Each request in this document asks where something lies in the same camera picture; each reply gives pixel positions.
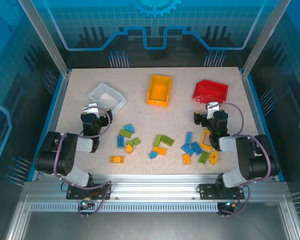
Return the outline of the white plastic bin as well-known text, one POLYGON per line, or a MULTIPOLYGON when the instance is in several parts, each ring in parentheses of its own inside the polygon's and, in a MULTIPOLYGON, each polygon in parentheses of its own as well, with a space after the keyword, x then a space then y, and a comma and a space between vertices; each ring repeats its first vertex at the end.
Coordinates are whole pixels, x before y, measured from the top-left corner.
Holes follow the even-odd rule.
POLYGON ((97 103, 101 108, 111 109, 113 116, 115 116, 127 103, 127 100, 119 91, 103 82, 92 90, 88 94, 88 97, 93 103, 97 103))

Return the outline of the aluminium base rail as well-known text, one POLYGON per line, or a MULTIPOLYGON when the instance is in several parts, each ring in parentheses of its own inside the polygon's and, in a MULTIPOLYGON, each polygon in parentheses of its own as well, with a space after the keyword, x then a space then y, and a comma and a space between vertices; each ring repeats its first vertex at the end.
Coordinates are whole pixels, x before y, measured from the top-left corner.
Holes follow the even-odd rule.
MULTIPOLYGON (((214 184, 217 174, 95 174, 96 183, 112 182, 110 202, 199 202, 199 184, 214 184)), ((20 202, 64 202, 66 193, 53 175, 39 174, 26 182, 20 202)), ((250 184, 251 202, 288 202, 291 195, 286 182, 275 179, 250 184)))

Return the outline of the yellow round lego brick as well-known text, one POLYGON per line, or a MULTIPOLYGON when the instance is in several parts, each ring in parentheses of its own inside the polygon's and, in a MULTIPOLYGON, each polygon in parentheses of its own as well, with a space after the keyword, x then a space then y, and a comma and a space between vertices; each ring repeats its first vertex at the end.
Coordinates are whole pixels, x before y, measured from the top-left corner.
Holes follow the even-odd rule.
POLYGON ((216 165, 219 161, 219 152, 218 151, 211 151, 208 156, 208 162, 210 165, 216 165))

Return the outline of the left connector board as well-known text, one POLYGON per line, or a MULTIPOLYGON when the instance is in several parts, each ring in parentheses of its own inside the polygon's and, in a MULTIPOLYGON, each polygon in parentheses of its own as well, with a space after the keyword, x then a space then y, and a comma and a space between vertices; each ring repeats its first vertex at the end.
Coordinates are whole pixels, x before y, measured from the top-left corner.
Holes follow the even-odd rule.
POLYGON ((78 206, 78 210, 79 211, 84 211, 87 210, 89 208, 92 208, 95 204, 94 203, 90 203, 92 199, 90 197, 85 197, 81 203, 78 206))

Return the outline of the left aluminium side rail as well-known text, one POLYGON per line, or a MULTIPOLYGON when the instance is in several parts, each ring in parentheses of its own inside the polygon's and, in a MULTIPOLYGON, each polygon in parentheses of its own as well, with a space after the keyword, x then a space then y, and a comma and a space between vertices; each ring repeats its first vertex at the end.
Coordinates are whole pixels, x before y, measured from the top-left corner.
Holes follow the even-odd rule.
POLYGON ((42 133, 39 138, 39 142, 37 145, 37 149, 34 154, 34 158, 32 161, 32 166, 30 168, 28 177, 27 177, 27 182, 33 182, 37 179, 38 172, 35 170, 35 160, 36 157, 40 151, 40 148, 44 142, 44 139, 46 137, 46 134, 50 131, 54 132, 57 128, 59 116, 61 113, 63 101, 65 98, 65 94, 67 91, 68 83, 70 80, 71 72, 68 73, 68 76, 63 76, 62 74, 59 77, 56 89, 54 91, 52 101, 46 116, 46 120, 42 129, 42 133))

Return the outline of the yellow lego window frame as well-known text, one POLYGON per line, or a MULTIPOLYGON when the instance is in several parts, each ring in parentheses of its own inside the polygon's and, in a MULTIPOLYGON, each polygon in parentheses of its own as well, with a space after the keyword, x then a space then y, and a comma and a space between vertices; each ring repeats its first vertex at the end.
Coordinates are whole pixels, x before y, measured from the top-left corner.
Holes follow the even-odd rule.
POLYGON ((208 130, 208 129, 204 129, 203 130, 203 133, 202 133, 202 136, 201 136, 201 140, 200 140, 200 147, 203 149, 203 150, 205 150, 205 151, 207 151, 207 152, 210 152, 212 149, 213 149, 213 147, 211 146, 211 145, 207 145, 207 144, 205 144, 204 143, 204 140, 205 140, 205 137, 206 136, 210 136, 210 131, 208 130))

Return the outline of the aluminium side rail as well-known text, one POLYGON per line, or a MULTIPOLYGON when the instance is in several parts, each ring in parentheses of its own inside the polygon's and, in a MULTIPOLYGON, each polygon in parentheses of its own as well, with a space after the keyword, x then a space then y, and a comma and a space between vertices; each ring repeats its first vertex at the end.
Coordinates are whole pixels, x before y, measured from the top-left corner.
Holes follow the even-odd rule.
POLYGON ((268 137, 270 145, 275 155, 277 155, 252 77, 250 76, 250 74, 244 76, 242 68, 239 68, 239 73, 242 79, 257 132, 268 137))
POLYGON ((42 133, 39 138, 39 142, 37 145, 37 149, 34 154, 34 158, 32 161, 32 166, 30 168, 28 177, 27 177, 27 182, 33 182, 37 179, 38 172, 35 170, 35 160, 36 157, 40 151, 40 148, 44 142, 44 139, 46 137, 46 134, 50 131, 54 132, 57 128, 59 116, 61 113, 63 101, 65 98, 65 94, 67 91, 68 83, 70 80, 71 72, 68 73, 68 76, 63 76, 62 74, 59 77, 56 89, 54 91, 52 101, 46 116, 46 120, 42 129, 42 133))

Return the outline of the left aluminium frame post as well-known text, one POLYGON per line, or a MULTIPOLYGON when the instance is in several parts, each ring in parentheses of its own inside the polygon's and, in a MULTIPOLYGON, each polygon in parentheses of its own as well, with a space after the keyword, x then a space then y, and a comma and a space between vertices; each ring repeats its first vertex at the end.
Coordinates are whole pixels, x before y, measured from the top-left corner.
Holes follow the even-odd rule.
POLYGON ((57 46, 55 45, 48 29, 46 28, 32 0, 18 0, 18 2, 24 10, 25 14, 27 15, 32 26, 34 27, 43 45, 47 49, 50 57, 52 58, 56 67, 58 68, 59 72, 62 74, 63 77, 67 78, 69 75, 68 67, 66 66, 57 46))

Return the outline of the right aluminium frame post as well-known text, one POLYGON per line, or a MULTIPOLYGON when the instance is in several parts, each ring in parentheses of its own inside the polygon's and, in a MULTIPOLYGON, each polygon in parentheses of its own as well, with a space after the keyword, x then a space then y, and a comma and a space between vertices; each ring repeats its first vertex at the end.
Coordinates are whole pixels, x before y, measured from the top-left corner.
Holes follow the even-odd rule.
POLYGON ((277 27, 290 2, 291 0, 278 0, 242 68, 241 75, 243 79, 248 77, 250 71, 255 65, 268 40, 274 33, 275 28, 277 27))

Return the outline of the connector board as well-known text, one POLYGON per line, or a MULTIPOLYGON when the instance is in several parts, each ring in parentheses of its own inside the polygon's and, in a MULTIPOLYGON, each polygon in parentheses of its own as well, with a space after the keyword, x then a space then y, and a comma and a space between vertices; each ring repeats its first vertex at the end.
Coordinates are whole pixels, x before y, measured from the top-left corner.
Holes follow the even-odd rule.
POLYGON ((90 203, 92 199, 90 197, 85 197, 81 203, 78 206, 78 210, 79 211, 84 211, 87 210, 89 208, 92 208, 95 204, 94 203, 90 203))
POLYGON ((217 204, 218 211, 225 215, 225 214, 233 214, 235 207, 240 203, 239 200, 233 200, 230 202, 220 202, 217 204))

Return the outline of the right connector board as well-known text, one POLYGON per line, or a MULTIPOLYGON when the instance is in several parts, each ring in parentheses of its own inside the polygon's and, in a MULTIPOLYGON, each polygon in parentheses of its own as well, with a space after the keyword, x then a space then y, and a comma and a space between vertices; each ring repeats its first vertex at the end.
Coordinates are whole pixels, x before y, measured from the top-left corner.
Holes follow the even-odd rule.
POLYGON ((225 215, 225 214, 233 214, 235 207, 240 203, 239 200, 233 200, 230 202, 220 202, 217 204, 218 211, 225 215))

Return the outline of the right aluminium side rail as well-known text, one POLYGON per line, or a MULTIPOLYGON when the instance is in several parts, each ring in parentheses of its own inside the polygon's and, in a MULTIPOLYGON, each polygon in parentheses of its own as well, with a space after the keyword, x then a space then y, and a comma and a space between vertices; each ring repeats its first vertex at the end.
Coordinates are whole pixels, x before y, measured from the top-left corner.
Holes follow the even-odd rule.
POLYGON ((250 74, 244 76, 242 68, 239 68, 239 73, 242 79, 257 132, 268 137, 270 145, 275 155, 277 155, 252 77, 250 76, 250 74))

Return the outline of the red plastic bin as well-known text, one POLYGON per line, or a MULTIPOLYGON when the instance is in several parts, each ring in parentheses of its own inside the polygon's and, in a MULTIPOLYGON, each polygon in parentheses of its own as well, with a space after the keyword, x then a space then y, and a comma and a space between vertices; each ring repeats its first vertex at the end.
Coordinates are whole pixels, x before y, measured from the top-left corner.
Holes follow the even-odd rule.
POLYGON ((195 85, 192 99, 199 103, 223 103, 227 100, 229 86, 212 80, 201 80, 195 85))

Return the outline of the aluminium frame post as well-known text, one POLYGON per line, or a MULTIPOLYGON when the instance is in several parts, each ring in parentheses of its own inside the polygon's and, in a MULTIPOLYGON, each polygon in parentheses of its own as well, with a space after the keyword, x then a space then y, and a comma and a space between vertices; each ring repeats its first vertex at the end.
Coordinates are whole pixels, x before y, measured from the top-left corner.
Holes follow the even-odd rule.
POLYGON ((250 71, 255 65, 268 40, 274 33, 275 28, 277 27, 290 2, 291 0, 278 0, 242 68, 241 75, 243 79, 248 77, 250 71))
POLYGON ((58 68, 59 72, 62 74, 63 77, 67 78, 69 75, 68 67, 66 66, 57 46, 55 45, 48 29, 46 28, 32 0, 18 0, 18 2, 24 10, 25 14, 27 15, 32 26, 34 27, 43 45, 47 49, 50 57, 52 58, 56 67, 58 68))

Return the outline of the yellow plastic bin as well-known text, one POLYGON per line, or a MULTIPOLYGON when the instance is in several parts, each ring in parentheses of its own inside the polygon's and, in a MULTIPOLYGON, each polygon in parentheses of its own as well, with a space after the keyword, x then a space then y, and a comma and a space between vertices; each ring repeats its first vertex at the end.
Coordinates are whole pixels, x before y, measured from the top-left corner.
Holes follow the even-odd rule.
POLYGON ((146 103, 167 107, 170 99, 172 77, 164 75, 152 75, 147 91, 146 103))

